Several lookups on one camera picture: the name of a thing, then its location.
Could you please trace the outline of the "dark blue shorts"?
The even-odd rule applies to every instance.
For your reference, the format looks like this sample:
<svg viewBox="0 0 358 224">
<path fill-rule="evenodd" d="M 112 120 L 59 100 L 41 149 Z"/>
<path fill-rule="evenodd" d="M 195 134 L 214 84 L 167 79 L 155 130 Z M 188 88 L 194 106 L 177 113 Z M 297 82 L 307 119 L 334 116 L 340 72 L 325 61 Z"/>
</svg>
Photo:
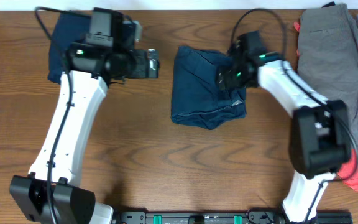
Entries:
<svg viewBox="0 0 358 224">
<path fill-rule="evenodd" d="M 173 67 L 171 121 L 212 130 L 244 118 L 246 91 L 220 90 L 216 83 L 218 68 L 231 64 L 219 51 L 180 46 Z"/>
</svg>

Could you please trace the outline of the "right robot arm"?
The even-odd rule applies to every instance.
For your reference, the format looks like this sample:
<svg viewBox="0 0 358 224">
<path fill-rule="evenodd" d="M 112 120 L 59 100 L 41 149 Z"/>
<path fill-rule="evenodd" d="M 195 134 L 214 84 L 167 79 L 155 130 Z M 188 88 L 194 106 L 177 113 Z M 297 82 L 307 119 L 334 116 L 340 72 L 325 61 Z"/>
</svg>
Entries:
<svg viewBox="0 0 358 224">
<path fill-rule="evenodd" d="M 351 158 L 347 106 L 312 89 L 277 52 L 269 52 L 257 31 L 240 35 L 228 55 L 232 65 L 216 76 L 222 90 L 267 90 L 291 117 L 288 153 L 295 170 L 290 191 L 276 211 L 247 214 L 249 223 L 352 223 L 350 212 L 319 212 L 329 183 Z"/>
</svg>

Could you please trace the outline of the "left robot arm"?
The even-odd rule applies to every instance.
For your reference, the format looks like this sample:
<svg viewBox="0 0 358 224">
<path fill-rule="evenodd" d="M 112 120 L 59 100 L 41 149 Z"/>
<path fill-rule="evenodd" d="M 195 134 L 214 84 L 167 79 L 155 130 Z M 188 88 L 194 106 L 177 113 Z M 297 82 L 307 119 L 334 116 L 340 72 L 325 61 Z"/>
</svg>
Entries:
<svg viewBox="0 0 358 224">
<path fill-rule="evenodd" d="M 134 47 L 142 26 L 129 16 L 94 8 L 81 41 L 58 52 L 60 94 L 44 144 L 26 176 L 15 175 L 9 192 L 28 221 L 116 223 L 114 209 L 80 187 L 91 128 L 109 86 L 127 79 L 157 78 L 155 49 Z"/>
</svg>

